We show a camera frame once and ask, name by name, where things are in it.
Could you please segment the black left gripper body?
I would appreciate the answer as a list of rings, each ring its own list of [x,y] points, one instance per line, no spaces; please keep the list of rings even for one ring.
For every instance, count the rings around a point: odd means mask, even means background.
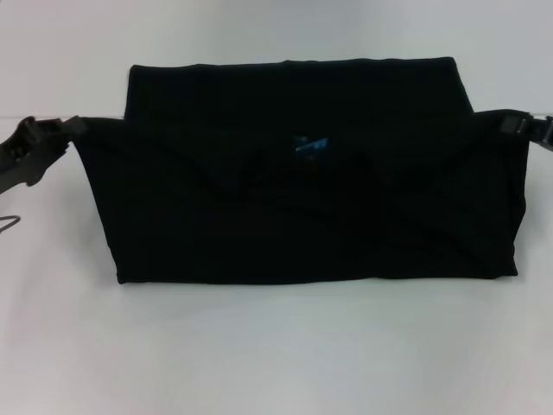
[[[67,151],[69,133],[59,119],[24,118],[1,144],[1,193],[36,185]]]

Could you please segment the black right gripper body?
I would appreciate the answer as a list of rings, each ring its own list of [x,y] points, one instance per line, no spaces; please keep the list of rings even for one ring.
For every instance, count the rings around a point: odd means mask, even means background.
[[[523,120],[521,125],[523,139],[537,144],[550,152],[553,151],[552,131],[551,115],[545,115],[544,118],[530,115]]]

